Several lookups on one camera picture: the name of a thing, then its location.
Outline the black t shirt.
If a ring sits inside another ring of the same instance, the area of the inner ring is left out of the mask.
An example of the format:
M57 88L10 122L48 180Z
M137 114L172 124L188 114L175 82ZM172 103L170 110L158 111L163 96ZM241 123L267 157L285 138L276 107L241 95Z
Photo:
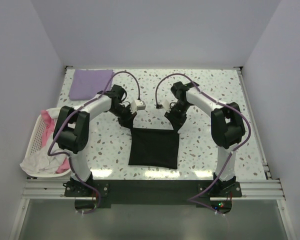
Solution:
M178 132L171 129L131 128L130 133L130 166L178 168Z

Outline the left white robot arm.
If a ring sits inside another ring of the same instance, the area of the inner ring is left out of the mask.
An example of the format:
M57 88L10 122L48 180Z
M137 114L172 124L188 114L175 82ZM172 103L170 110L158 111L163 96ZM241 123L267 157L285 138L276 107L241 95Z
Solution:
M99 92L82 105L63 106L59 111L48 155L68 157L71 178L77 181L75 189L82 196L89 196L94 190L94 184L89 181L92 172L87 160L81 156L89 141L90 122L102 113L109 112L117 117L120 126L132 128L138 103L142 102L137 99L124 105L126 96L123 87L114 85L111 90Z

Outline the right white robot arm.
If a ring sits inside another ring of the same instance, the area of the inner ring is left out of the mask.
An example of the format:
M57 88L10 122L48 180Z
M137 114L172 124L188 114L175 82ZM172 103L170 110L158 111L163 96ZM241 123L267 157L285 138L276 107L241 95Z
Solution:
M212 189L217 196L225 196L231 190L228 181L235 177L235 148L246 134L239 105L235 102L219 102L216 98L205 96L196 83L183 84L179 81L172 85L170 91L176 102L164 100L162 108L165 110L164 116L175 131L179 131L184 125L187 111L192 106L210 117L210 133L217 145L217 166L213 177L219 177L213 183Z

